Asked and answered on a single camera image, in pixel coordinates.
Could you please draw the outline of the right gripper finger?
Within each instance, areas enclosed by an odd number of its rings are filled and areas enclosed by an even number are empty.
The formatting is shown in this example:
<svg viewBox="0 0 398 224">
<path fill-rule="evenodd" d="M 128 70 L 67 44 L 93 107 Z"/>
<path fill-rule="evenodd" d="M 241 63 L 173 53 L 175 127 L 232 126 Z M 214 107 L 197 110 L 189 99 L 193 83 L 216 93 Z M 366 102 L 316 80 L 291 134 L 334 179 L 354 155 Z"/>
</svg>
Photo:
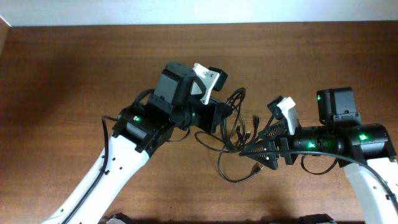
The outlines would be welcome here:
<svg viewBox="0 0 398 224">
<path fill-rule="evenodd" d="M 263 139 L 246 147 L 239 153 L 239 156 L 248 157 L 272 170 L 276 170 L 278 168 L 277 160 L 279 155 L 275 152 L 275 142 Z"/>
<path fill-rule="evenodd" d="M 288 131 L 288 124 L 287 120 L 284 118 L 260 131 L 255 140 L 274 139 L 276 136 L 284 134 L 286 131 Z"/>
</svg>

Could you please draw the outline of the black USB cable short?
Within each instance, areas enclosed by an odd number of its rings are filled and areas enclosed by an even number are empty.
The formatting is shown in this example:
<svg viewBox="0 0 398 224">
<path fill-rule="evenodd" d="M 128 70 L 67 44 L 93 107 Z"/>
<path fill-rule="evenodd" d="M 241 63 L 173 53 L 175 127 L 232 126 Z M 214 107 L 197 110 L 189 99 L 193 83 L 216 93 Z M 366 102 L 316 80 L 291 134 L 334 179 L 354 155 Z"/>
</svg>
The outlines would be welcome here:
<svg viewBox="0 0 398 224">
<path fill-rule="evenodd" d="M 237 126 L 236 134 L 238 136 L 238 140 L 235 144 L 237 149 L 243 149 L 244 147 L 249 146 L 254 141 L 259 128 L 259 122 L 260 119 L 258 115 L 255 114 L 252 116 L 253 131 L 246 130 L 244 133 L 242 133 L 240 126 Z"/>
</svg>

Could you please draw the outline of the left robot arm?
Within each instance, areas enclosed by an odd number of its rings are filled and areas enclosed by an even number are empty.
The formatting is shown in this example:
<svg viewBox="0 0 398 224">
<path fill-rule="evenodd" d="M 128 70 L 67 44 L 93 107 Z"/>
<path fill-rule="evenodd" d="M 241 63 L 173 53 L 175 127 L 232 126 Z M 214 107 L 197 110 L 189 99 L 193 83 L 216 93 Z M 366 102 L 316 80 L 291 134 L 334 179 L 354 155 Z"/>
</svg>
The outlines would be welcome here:
<svg viewBox="0 0 398 224">
<path fill-rule="evenodd" d="M 199 63 L 169 62 L 154 89 L 141 92 L 115 118 L 104 149 L 66 201 L 46 223 L 98 223 L 129 179 L 170 140 L 175 128 L 214 133 L 232 107 L 211 96 L 228 75 Z"/>
</svg>

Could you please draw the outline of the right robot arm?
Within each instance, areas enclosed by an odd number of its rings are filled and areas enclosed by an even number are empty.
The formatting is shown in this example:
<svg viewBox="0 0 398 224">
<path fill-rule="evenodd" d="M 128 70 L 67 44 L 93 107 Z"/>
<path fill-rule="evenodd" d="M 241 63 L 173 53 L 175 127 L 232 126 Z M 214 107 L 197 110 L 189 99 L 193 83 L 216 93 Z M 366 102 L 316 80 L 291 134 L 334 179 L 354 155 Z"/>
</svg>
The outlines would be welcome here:
<svg viewBox="0 0 398 224">
<path fill-rule="evenodd" d="M 366 223 L 397 223 L 397 153 L 387 129 L 363 124 L 353 89 L 317 91 L 319 126 L 299 123 L 291 97 L 268 104 L 277 119 L 240 153 L 270 169 L 283 157 L 292 165 L 298 156 L 328 156 L 343 168 L 361 205 Z"/>
</svg>

